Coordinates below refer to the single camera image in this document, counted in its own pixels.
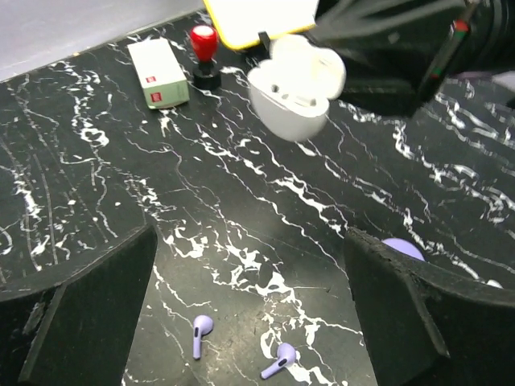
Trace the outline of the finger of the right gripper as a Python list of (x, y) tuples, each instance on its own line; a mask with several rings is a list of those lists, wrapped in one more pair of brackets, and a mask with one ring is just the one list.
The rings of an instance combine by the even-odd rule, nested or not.
[(318, 19), (313, 37), (354, 39), (446, 27), (466, 5), (465, 1), (339, 1)]
[(394, 28), (313, 29), (313, 42), (330, 48), (343, 60), (346, 81), (338, 99), (386, 116), (412, 116), (432, 99), (446, 77), (449, 64), (438, 56), (452, 36), (451, 25)]

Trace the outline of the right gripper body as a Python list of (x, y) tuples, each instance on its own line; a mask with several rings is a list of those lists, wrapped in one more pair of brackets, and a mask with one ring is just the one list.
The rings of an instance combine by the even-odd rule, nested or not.
[(418, 85), (421, 102), (430, 100), (448, 76), (470, 72), (496, 75), (514, 69), (514, 2), (465, 4)]

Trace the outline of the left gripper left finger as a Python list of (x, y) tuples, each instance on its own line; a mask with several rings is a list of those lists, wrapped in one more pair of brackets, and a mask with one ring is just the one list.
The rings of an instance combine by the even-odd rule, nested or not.
[(155, 262), (146, 225), (1, 286), (3, 385), (119, 385)]

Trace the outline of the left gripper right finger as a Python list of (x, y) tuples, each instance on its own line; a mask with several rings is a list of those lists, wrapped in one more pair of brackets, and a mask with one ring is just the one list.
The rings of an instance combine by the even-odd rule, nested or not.
[(512, 385), (514, 292), (422, 262), (350, 228), (348, 275), (379, 385)]

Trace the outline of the white earbud charging case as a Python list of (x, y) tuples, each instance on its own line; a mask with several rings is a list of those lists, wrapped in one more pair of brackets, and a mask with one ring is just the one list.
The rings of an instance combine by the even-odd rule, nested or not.
[(270, 57), (251, 69), (247, 80), (251, 105), (265, 127), (283, 140), (303, 142), (325, 126), (346, 77), (335, 51), (301, 35), (284, 35), (270, 44)]

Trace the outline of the purple round earbud case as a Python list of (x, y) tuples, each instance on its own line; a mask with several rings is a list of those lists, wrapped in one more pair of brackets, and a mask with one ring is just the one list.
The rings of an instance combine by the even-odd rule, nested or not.
[(387, 238), (382, 240), (382, 243), (414, 259), (425, 261), (423, 254), (418, 248), (407, 240), (401, 238)]

